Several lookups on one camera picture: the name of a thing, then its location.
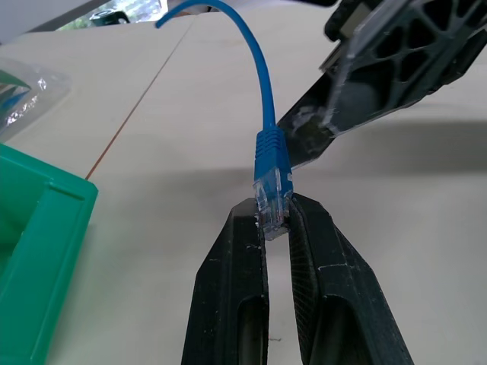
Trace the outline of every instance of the window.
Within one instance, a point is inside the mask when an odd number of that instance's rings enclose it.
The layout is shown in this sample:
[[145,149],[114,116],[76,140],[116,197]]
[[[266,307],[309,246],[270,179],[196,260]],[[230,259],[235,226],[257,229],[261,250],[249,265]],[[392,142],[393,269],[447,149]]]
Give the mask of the window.
[[140,21],[156,21],[167,12],[166,0],[110,0],[99,8],[90,11],[89,13],[75,19],[60,27],[58,30],[81,29],[94,27],[90,21],[90,17],[103,10],[119,10],[123,11],[129,17],[131,23],[138,23]]

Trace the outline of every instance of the table surface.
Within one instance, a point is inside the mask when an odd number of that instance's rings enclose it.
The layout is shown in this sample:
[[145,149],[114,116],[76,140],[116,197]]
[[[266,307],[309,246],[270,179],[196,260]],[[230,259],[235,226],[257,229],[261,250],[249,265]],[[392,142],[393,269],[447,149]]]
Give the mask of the table surface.
[[[329,14],[305,5],[243,13],[268,60],[278,117],[320,75],[333,47],[322,35]],[[222,14],[168,27],[188,31],[90,178],[100,195],[49,363],[179,363],[196,271],[231,207],[253,195],[261,113],[244,41]],[[465,78],[339,137],[294,173],[295,191],[321,202],[374,269],[417,364],[487,363],[483,75],[485,53]],[[95,139],[91,130],[76,131],[80,143]],[[49,131],[34,146],[29,134],[18,147],[51,157]],[[67,170],[97,157],[57,143],[66,156],[50,161]],[[287,239],[267,256],[279,340],[269,364],[298,364]]]
[[85,177],[194,21],[25,34],[0,57],[71,78],[69,94],[7,144]]

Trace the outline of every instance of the ethernet cable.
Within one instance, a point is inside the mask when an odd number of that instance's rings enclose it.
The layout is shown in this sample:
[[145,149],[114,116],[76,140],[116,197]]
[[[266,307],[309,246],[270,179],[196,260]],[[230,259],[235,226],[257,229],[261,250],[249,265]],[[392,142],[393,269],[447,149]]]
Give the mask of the ethernet cable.
[[256,38],[242,17],[220,0],[188,0],[167,12],[155,24],[162,27],[181,11],[194,6],[207,5],[225,13],[238,27],[252,52],[259,76],[263,108],[263,130],[257,134],[253,188],[259,210],[259,225],[266,240],[273,240],[288,232],[289,200],[293,192],[291,164],[284,133],[275,125],[274,100],[269,70]]

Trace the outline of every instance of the clear plastic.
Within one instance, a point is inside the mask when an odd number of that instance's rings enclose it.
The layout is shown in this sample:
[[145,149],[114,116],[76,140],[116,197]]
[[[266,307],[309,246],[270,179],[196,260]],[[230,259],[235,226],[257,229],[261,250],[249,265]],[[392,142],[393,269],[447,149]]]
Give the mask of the clear plastic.
[[[259,209],[258,224],[267,241],[272,241],[289,231],[286,219],[289,217],[292,189],[282,188],[281,174],[278,168],[273,168],[253,184]],[[290,173],[285,178],[292,181]]]
[[0,141],[52,109],[70,87],[66,75],[0,57]]

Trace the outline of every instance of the green container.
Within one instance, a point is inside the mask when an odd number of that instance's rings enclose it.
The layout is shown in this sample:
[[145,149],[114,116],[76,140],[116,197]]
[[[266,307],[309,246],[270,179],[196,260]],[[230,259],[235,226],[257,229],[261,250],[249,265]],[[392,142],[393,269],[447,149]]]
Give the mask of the green container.
[[0,144],[0,364],[43,364],[97,188]]

